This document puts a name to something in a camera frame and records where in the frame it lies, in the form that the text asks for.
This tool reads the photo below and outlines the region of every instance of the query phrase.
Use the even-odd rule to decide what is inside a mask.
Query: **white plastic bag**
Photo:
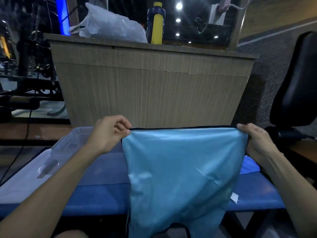
[[[88,38],[147,42],[144,28],[136,21],[90,3],[86,3],[86,7],[87,16],[77,26],[69,28],[70,34],[79,33],[81,37]]]

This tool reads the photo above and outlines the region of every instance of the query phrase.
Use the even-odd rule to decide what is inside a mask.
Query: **blue light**
[[[56,0],[56,8],[57,8],[57,14],[58,14],[58,21],[60,23],[61,34],[70,36],[70,34],[68,33],[69,19],[66,18],[63,22],[61,22],[61,20],[63,20],[66,16],[68,16],[66,0]]]

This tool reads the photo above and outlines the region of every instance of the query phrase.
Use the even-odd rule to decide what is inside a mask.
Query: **knee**
[[[88,238],[88,236],[81,230],[68,230],[60,233],[55,238]]]

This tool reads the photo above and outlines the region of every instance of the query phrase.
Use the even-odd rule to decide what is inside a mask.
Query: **forearm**
[[[50,237],[86,168],[98,156],[83,147],[0,223],[3,238]]]
[[[317,237],[317,191],[281,153],[268,158],[267,174],[279,191],[299,237]]]

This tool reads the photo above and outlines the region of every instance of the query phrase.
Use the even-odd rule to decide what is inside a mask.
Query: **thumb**
[[[247,133],[248,135],[252,136],[252,135],[255,135],[257,133],[257,131],[254,129],[253,127],[254,125],[249,123],[247,125],[244,125],[244,124],[237,124],[237,128],[242,131],[242,132],[245,132]]]
[[[129,134],[131,133],[131,131],[129,129],[125,129],[125,130],[122,130],[118,133],[115,134],[115,138],[118,140],[118,142],[125,138],[126,136],[128,136]]]

